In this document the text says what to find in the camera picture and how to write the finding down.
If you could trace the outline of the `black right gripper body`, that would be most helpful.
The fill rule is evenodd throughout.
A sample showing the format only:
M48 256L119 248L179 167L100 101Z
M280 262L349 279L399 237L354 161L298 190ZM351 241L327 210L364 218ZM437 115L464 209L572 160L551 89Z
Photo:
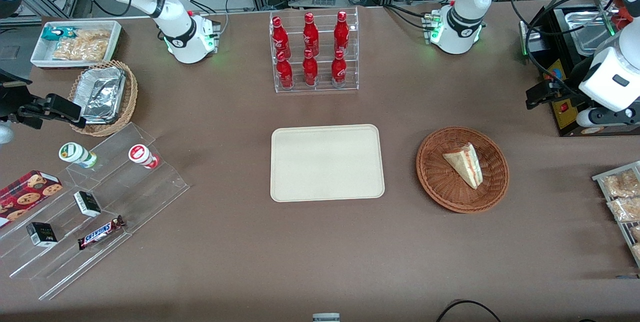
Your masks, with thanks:
M21 107L42 107L39 97L30 93L28 85L33 82L16 76L4 69L0 70L0 117L2 122L18 123L18 109ZM42 120L50 117L44 115Z

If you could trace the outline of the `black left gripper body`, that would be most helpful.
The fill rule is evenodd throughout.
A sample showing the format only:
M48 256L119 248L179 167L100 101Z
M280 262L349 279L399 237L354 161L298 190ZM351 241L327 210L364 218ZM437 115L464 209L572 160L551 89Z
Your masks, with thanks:
M595 107L594 101L579 89L581 81L563 81L561 83L554 82L557 91L555 93L554 104L558 106L563 103L568 103L578 110L585 110Z

